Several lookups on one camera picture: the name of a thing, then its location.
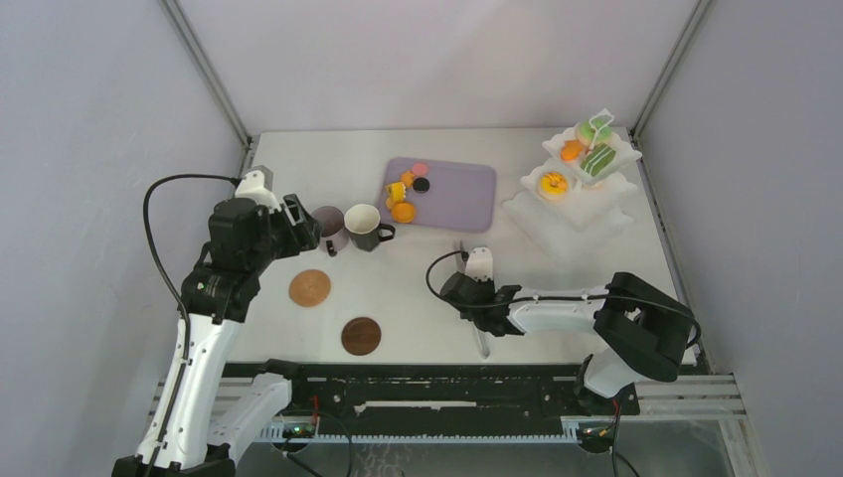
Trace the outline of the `steel white serving tongs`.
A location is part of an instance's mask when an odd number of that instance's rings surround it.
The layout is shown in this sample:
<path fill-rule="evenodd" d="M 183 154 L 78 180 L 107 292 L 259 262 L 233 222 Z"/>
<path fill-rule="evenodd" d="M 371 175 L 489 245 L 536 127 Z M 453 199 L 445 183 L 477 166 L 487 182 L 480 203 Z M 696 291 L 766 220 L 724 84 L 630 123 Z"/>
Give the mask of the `steel white serving tongs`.
<path fill-rule="evenodd" d="M 470 250 L 466 250 L 463 247 L 462 241 L 459 243 L 459 246 L 460 246 L 461 251 L 464 251 L 464 252 L 467 253 L 466 257 L 462 257 L 460 259 L 461 263 L 458 266 L 458 270 L 463 273 L 464 266 L 465 266 L 465 260 L 468 258 L 468 253 L 470 252 Z M 487 360 L 490 357 L 490 348 L 489 348 L 489 345 L 488 345 L 487 335 L 486 335 L 485 332 L 481 331 L 479 328 L 476 328 L 475 329 L 475 336 L 476 336 L 477 347 L 478 347 L 478 352 L 479 352 L 480 358 L 482 360 Z"/>

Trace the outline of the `purple mug black handle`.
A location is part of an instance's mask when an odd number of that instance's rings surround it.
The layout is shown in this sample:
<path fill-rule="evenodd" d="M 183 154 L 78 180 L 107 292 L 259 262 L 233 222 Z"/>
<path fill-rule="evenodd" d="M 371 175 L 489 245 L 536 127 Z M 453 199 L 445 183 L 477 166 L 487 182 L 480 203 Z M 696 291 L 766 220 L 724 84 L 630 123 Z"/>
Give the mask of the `purple mug black handle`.
<path fill-rule="evenodd" d="M 350 241 L 344 224 L 344 213 L 332 206 L 324 206 L 312 212 L 311 216 L 321 226 L 319 248 L 335 257 Z"/>

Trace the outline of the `black mug white inside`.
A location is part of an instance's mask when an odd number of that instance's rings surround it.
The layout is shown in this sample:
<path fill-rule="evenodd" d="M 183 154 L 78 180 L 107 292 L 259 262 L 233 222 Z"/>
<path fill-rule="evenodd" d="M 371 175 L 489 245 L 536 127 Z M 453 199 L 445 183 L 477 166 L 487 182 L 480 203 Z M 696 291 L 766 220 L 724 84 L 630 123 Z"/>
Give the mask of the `black mug white inside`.
<path fill-rule="evenodd" d="M 396 228 L 384 224 L 379 210 L 367 204 L 351 207 L 344 215 L 344 226 L 353 245 L 366 252 L 375 250 L 381 243 L 396 236 Z"/>

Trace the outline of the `orange egg tart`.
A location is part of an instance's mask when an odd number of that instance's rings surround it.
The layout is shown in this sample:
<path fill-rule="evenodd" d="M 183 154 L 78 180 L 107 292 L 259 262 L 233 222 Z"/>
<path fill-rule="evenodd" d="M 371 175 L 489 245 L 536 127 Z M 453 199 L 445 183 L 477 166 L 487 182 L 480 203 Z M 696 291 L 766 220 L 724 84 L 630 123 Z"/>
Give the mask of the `orange egg tart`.
<path fill-rule="evenodd" d="M 410 202 L 398 202 L 392 206 L 391 216 L 396 223 L 409 224 L 416 219 L 417 209 Z"/>

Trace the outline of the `yellow cheese cake wedge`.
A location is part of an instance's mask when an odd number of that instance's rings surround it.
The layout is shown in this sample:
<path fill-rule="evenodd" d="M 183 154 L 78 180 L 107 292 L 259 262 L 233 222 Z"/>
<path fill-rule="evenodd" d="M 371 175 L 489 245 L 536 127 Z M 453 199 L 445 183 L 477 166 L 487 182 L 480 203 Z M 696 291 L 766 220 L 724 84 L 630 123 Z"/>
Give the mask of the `yellow cheese cake wedge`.
<path fill-rule="evenodd" d="M 407 196 L 407 187 L 403 182 L 394 182 L 385 186 L 388 200 L 392 204 L 403 202 Z"/>

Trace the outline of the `dark wooden round coaster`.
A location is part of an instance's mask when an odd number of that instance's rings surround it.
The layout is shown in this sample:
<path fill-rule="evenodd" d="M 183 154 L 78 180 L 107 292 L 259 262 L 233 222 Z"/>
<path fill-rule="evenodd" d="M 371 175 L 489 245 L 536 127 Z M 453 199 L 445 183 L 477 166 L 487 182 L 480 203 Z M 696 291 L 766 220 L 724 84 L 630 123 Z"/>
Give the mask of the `dark wooden round coaster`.
<path fill-rule="evenodd" d="M 343 349 L 352 356 L 373 353 L 382 340 L 380 325 L 372 318 L 357 317 L 350 320 L 341 332 Z"/>

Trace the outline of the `white three tier stand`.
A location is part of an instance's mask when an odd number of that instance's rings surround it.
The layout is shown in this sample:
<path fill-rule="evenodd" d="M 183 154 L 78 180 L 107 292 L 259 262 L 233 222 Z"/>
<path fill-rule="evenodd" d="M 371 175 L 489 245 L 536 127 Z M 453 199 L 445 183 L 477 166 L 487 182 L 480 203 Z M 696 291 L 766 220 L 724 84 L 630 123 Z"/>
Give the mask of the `white three tier stand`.
<path fill-rule="evenodd" d="M 617 154 L 608 167 L 592 177 L 580 165 L 595 146 L 586 146 L 573 162 L 564 162 L 560 151 L 566 141 L 577 139 L 575 126 L 579 122 L 599 116 L 611 120 L 612 134 L 603 144 L 615 149 Z M 608 109 L 584 120 L 542 143 L 548 158 L 522 176 L 519 192 L 501 204 L 509 219 L 545 254 L 559 262 L 594 253 L 634 223 L 634 218 L 623 212 L 621 206 L 638 193 L 638 186 L 627 179 L 623 170 L 640 160 L 642 153 L 613 129 L 615 116 Z M 538 179 L 551 171 L 562 173 L 569 181 L 569 191 L 556 202 L 541 198 L 536 191 Z"/>

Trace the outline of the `yellow frosted donut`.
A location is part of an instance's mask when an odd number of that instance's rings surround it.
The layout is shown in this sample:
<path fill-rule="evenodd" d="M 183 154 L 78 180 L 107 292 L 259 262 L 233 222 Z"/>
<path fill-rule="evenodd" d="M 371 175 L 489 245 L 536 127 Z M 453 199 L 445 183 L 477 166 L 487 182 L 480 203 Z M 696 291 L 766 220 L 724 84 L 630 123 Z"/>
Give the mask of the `yellow frosted donut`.
<path fill-rule="evenodd" d="M 560 172 L 546 172 L 538 179 L 536 191 L 547 201 L 560 201 L 569 191 L 569 181 Z"/>

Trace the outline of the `orange bear cookie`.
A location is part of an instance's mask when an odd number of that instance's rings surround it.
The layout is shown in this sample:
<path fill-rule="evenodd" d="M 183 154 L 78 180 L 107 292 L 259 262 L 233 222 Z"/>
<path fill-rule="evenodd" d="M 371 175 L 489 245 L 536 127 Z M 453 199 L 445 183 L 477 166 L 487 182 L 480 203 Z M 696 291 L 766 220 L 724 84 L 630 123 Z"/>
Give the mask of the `orange bear cookie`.
<path fill-rule="evenodd" d="M 573 162 L 583 154 L 585 149 L 586 147 L 578 139 L 568 140 L 560 151 L 560 157 L 564 162 Z"/>

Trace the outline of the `green striped cake slice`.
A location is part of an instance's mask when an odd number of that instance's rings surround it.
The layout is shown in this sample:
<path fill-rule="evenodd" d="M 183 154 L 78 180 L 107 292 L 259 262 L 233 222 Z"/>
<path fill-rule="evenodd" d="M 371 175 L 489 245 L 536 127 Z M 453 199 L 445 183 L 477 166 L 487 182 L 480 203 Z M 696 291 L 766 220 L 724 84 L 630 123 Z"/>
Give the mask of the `green striped cake slice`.
<path fill-rule="evenodd" d="M 581 169 L 592 177 L 598 176 L 616 157 L 616 150 L 607 144 L 599 144 L 581 162 Z"/>

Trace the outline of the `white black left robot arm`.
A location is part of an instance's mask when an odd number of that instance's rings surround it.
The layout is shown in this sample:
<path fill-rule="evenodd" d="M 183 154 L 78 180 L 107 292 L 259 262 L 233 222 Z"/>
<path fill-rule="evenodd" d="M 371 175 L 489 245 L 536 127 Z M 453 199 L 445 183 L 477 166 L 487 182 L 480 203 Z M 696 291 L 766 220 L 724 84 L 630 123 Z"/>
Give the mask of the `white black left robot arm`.
<path fill-rule="evenodd" d="M 209 232 L 182 283 L 176 347 L 158 406 L 135 453 L 115 461 L 115 476 L 233 476 L 275 414 L 297 414 L 309 405 L 306 382 L 263 373 L 219 419 L 212 418 L 260 275 L 277 259 L 316 249 L 318 222 L 294 194 L 278 205 L 237 197 L 214 208 Z"/>

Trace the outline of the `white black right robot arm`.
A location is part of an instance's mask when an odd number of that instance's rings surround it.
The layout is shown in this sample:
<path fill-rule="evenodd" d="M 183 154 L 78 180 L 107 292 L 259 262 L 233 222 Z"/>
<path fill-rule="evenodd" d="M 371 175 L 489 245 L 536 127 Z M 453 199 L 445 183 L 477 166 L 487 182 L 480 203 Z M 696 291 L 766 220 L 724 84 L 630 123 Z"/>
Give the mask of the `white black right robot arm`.
<path fill-rule="evenodd" d="M 702 334 L 690 308 L 629 272 L 616 273 L 607 285 L 557 292 L 496 287 L 456 272 L 434 295 L 495 337 L 561 332 L 600 338 L 605 350 L 584 361 L 574 388 L 576 404 L 588 413 L 602 412 L 633 383 L 676 381 L 686 350 Z"/>

